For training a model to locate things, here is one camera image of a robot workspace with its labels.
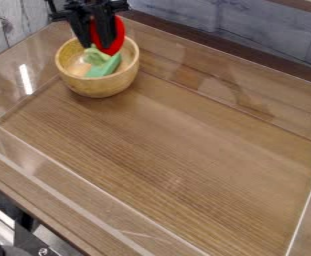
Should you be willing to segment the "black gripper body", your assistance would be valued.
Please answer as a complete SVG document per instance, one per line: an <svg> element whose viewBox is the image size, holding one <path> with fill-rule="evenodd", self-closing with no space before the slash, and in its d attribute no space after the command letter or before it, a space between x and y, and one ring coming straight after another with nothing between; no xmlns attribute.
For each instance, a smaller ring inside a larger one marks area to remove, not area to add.
<svg viewBox="0 0 311 256"><path fill-rule="evenodd" d="M64 9L93 9L93 8L106 8L113 12L122 12L130 9L130 4L127 0L66 0Z"/></svg>

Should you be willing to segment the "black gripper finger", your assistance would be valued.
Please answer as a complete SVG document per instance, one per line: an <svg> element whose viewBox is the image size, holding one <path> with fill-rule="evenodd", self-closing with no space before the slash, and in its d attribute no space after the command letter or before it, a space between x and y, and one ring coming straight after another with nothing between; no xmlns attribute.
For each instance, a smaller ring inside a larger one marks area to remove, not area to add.
<svg viewBox="0 0 311 256"><path fill-rule="evenodd" d="M109 48L117 36L114 13L106 8L94 8L94 19L102 46Z"/></svg>
<svg viewBox="0 0 311 256"><path fill-rule="evenodd" d="M68 23L78 37L78 40L84 48L91 47L90 21L91 17L86 13L72 11L68 14Z"/></svg>

